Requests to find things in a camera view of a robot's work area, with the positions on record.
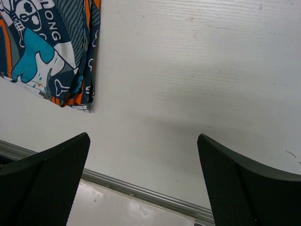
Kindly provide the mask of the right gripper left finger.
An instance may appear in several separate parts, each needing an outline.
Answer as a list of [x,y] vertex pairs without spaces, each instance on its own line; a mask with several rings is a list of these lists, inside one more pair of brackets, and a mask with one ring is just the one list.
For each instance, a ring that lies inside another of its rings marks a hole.
[[0,168],[2,226],[64,226],[87,160],[84,132]]

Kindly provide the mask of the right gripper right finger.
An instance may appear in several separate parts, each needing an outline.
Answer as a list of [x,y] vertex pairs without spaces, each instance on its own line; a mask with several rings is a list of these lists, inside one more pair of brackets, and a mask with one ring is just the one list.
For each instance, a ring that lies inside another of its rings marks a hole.
[[199,159],[217,226],[299,226],[301,177],[236,153],[201,134]]

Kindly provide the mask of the colourful patterned shorts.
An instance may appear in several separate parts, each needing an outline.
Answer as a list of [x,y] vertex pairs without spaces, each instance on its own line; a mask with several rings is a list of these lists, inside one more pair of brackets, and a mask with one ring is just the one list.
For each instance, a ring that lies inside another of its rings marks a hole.
[[90,112],[98,0],[3,0],[0,75],[60,107]]

